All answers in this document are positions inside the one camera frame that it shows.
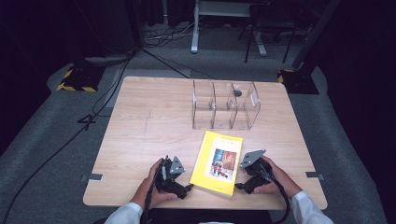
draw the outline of light wood surface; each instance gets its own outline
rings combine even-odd
[[[255,85],[262,108],[252,129],[215,132],[244,138],[241,159],[249,151],[265,148],[266,156],[282,167],[320,209],[326,208],[318,178],[306,177],[305,172],[315,172],[315,168],[284,86],[264,82]],[[126,77],[92,170],[103,179],[89,181],[84,203],[128,203],[152,164],[166,155],[171,159],[177,156],[186,168],[177,183],[190,184],[204,134],[205,130],[192,128],[192,79]],[[248,179],[244,170],[238,169],[236,183]],[[184,200],[158,207],[274,210],[286,205],[280,196],[248,195],[235,189],[229,197],[194,186]]]

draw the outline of hand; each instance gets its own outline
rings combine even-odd
[[[271,165],[274,177],[283,186],[289,198],[294,197],[294,195],[302,191],[302,189],[290,178],[290,176],[286,174],[281,168],[276,166],[276,164],[271,159],[265,156],[262,156],[262,159]],[[274,182],[271,182],[268,185],[256,187],[254,189],[254,193],[274,193],[280,195],[279,188]]]
[[[154,163],[154,165],[151,166],[151,168],[149,169],[148,177],[146,177],[140,184],[139,188],[134,194],[134,197],[131,200],[131,203],[137,203],[141,208],[143,209],[145,208],[145,200],[149,191],[149,187],[151,186],[151,183],[154,180],[155,173],[160,167],[162,161],[163,159],[159,159],[157,162]],[[159,203],[174,200],[176,198],[177,198],[176,194],[159,192],[157,188],[154,187],[151,195],[151,203],[149,205],[149,209],[153,208],[155,205]]]

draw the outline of person's left hand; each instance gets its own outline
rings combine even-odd
[[[163,159],[159,159],[154,165],[151,166],[148,177],[146,177],[143,182],[140,184],[137,189],[134,197],[131,200],[131,203],[137,203],[142,209],[145,209],[145,200],[149,191],[149,187],[151,186],[152,181],[154,180],[155,173],[161,165]],[[167,193],[167,192],[159,192],[157,188],[152,190],[151,195],[151,203],[149,205],[149,209],[153,208],[155,205],[159,203],[163,203],[166,201],[174,200],[177,198],[175,193]]]

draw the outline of transparent box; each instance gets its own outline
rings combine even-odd
[[[249,130],[260,108],[253,82],[193,81],[193,129]]]

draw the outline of person's right hand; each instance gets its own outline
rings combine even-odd
[[[286,174],[281,168],[279,168],[271,159],[265,156],[262,156],[262,159],[271,165],[274,177],[283,186],[289,198],[294,197],[294,195],[302,191],[302,189],[290,178],[290,176]],[[279,188],[274,182],[271,182],[268,185],[256,187],[254,189],[254,193],[274,193],[280,195]]]

